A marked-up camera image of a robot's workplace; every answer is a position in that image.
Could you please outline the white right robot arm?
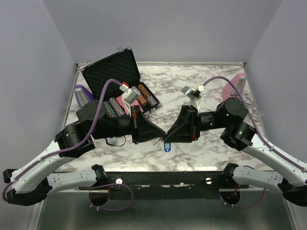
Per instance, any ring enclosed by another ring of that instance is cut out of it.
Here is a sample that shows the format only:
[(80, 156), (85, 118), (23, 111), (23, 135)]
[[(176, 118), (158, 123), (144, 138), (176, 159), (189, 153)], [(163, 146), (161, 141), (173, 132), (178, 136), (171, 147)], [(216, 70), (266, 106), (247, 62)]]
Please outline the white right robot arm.
[(307, 165), (290, 156), (265, 139), (255, 127), (244, 122), (248, 109), (236, 97), (220, 103), (213, 112), (200, 113), (191, 105), (184, 105), (175, 123), (167, 131), (165, 143), (191, 143), (202, 131), (224, 129), (220, 138), (238, 151), (249, 154), (271, 167), (258, 171), (229, 163), (221, 175), (223, 186), (248, 184), (269, 189), (301, 207), (307, 205)]

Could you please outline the blue key tag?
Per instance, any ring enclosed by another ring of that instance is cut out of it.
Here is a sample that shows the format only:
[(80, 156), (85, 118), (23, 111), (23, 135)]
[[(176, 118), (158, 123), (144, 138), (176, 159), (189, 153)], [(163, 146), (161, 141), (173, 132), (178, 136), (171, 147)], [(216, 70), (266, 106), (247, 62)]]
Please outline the blue key tag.
[(171, 143), (164, 142), (164, 151), (165, 152), (171, 151)]

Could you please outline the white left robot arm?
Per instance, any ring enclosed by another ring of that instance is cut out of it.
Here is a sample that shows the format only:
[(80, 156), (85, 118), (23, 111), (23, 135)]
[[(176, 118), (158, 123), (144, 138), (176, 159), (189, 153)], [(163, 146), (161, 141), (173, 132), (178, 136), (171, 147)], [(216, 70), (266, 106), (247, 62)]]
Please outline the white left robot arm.
[(139, 106), (131, 115), (109, 118), (103, 102), (91, 101), (77, 111), (78, 121), (67, 125), (55, 140), (31, 162), (20, 169), (3, 172), (7, 184), (2, 192), (5, 202), (31, 206), (48, 195), (72, 188), (109, 187), (103, 166), (95, 164), (82, 172), (56, 173), (62, 165), (95, 149), (95, 139), (130, 135), (134, 144), (161, 138), (165, 132), (148, 120)]

